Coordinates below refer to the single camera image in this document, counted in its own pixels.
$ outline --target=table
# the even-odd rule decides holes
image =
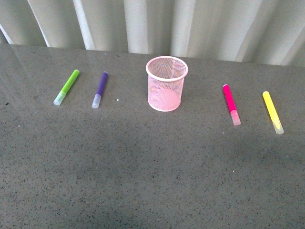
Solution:
[[[305,68],[182,58],[181,105],[163,113],[153,57],[0,45],[0,228],[305,228]]]

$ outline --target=clear marker cap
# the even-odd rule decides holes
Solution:
[[[59,92],[58,96],[56,97],[56,99],[54,100],[53,103],[55,105],[59,106],[62,103],[65,96],[66,96],[65,92],[63,92],[63,91]]]
[[[240,125],[240,119],[236,110],[230,112],[234,125]]]
[[[281,134],[284,133],[284,129],[282,127],[282,124],[281,124],[280,120],[272,122],[272,124],[274,126],[276,134],[281,135]]]
[[[101,101],[101,96],[99,94],[96,94],[92,103],[92,108],[96,109],[99,108]]]

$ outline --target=pink marker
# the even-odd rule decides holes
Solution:
[[[239,116],[238,116],[238,113],[236,110],[236,106],[235,106],[229,85],[225,84],[223,86],[223,90],[224,90],[225,98],[227,99],[227,103],[228,103],[228,107],[230,110],[230,114],[231,114],[233,123],[234,123],[234,125],[240,125],[241,122],[240,122],[240,119],[239,119]]]

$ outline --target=purple marker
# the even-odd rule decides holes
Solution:
[[[101,97],[103,95],[103,91],[104,91],[107,79],[108,79],[108,73],[103,72],[101,81],[100,81],[99,86],[96,90],[96,95],[95,95],[93,103],[92,103],[92,108],[94,108],[94,109],[99,108]]]

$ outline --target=green marker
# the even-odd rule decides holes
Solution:
[[[76,78],[78,77],[79,74],[80,74],[80,71],[74,70],[74,72],[72,73],[72,75],[70,76],[70,78],[68,79],[68,81],[66,82],[64,87],[62,88],[61,92],[59,92],[58,96],[54,100],[53,103],[55,105],[59,106],[62,103],[64,97],[70,90],[71,86],[73,85],[74,81],[76,80]]]

